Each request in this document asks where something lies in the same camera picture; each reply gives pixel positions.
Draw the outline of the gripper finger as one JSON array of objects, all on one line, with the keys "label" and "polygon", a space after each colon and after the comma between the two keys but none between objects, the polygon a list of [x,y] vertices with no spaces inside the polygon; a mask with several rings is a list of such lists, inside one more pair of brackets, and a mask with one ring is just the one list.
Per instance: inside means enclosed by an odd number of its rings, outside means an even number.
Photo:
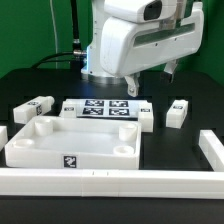
[{"label": "gripper finger", "polygon": [[172,60],[172,61],[169,61],[169,62],[166,63],[166,66],[165,66],[164,71],[163,71],[163,75],[164,75],[165,80],[168,83],[173,82],[174,74],[175,74],[177,65],[178,65],[178,63],[177,63],[176,60]]},{"label": "gripper finger", "polygon": [[128,85],[127,92],[132,97],[138,96],[139,91],[139,73],[134,73],[125,77],[126,83]]}]

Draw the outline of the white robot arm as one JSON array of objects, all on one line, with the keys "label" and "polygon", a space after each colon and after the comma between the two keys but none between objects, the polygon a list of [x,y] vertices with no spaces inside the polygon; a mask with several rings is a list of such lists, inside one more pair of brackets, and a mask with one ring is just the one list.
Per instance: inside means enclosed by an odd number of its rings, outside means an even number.
[{"label": "white robot arm", "polygon": [[93,39],[81,70],[88,81],[127,85],[138,95],[140,73],[164,65],[172,80],[178,60],[198,51],[201,0],[92,0]]}]

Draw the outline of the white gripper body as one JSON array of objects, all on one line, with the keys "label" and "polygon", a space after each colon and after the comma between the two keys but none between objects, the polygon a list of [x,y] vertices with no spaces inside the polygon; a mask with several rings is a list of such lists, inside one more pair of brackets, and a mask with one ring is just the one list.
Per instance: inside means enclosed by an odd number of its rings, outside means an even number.
[{"label": "white gripper body", "polygon": [[177,1],[173,16],[145,23],[109,14],[102,30],[100,64],[109,74],[124,77],[193,54],[201,45],[203,25],[200,1]]}]

